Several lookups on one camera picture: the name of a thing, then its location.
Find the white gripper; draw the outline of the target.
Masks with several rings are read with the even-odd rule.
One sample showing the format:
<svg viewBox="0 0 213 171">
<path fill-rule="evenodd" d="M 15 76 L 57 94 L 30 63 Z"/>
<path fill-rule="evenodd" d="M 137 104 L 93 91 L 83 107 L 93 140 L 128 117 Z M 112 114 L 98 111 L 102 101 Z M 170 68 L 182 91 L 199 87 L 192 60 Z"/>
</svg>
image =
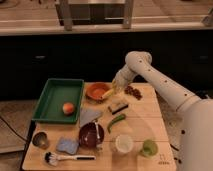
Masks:
<svg viewBox="0 0 213 171">
<path fill-rule="evenodd" d="M 115 78 L 112 81 L 113 90 L 117 91 L 117 93 L 121 93 L 123 88 L 132 83 L 135 77 L 136 73 L 133 72 L 127 65 L 125 65 L 116 73 Z"/>
</svg>

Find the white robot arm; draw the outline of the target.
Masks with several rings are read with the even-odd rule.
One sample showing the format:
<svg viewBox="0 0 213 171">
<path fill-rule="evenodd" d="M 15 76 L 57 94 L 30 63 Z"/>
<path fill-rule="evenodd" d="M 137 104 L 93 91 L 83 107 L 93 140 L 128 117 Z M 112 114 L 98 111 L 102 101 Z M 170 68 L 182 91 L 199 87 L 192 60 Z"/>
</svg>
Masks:
<svg viewBox="0 0 213 171">
<path fill-rule="evenodd" d="M 213 171 L 213 99 L 201 99 L 153 68 L 151 62 L 148 52 L 129 52 L 124 67 L 113 79 L 113 87 L 119 91 L 137 75 L 142 76 L 182 116 L 177 171 Z"/>
</svg>

